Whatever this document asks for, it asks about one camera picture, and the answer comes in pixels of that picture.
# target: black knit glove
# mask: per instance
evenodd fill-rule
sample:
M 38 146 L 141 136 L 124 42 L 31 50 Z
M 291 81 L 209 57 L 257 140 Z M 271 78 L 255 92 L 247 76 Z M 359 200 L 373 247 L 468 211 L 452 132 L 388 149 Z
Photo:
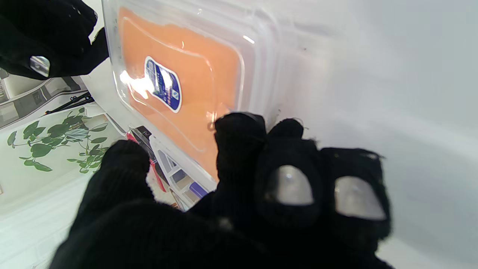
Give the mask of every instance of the black knit glove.
M 266 134 L 262 117 L 232 113 L 217 120 L 216 131 L 220 182 L 210 195 L 214 220 L 304 265 L 388 268 L 375 257 L 378 242 L 391 229 L 379 155 L 362 149 L 319 151 L 315 141 L 302 139 L 304 128 L 294 119 Z M 336 180 L 343 176 L 371 186 L 383 219 L 337 212 Z M 295 184 L 299 178 L 305 180 Z M 302 197 L 288 197 L 288 189 Z

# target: plastic tray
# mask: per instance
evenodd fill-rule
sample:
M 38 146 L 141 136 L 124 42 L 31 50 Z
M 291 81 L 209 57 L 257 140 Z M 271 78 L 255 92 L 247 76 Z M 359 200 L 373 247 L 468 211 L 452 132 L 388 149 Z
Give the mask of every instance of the plastic tray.
M 199 166 L 192 165 L 192 161 L 185 162 L 184 167 L 180 162 L 176 162 L 175 158 L 184 160 L 184 156 L 175 154 L 177 150 L 170 151 L 153 135 L 150 136 L 150 144 L 170 189 L 181 200 L 183 210 L 191 208 L 209 191 L 215 189 L 216 183 L 212 177 Z
M 281 60 L 274 19 L 219 0 L 103 7 L 119 97 L 217 180 L 214 121 L 230 111 L 271 113 Z

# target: food container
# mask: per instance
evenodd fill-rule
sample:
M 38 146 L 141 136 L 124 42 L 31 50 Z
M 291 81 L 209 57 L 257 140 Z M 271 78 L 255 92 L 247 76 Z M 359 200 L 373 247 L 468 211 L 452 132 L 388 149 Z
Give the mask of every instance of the food container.
M 274 114 L 277 85 L 287 80 L 278 76 L 274 18 L 219 0 L 103 0 L 103 7 L 122 102 L 217 181 L 215 120 L 231 111 Z

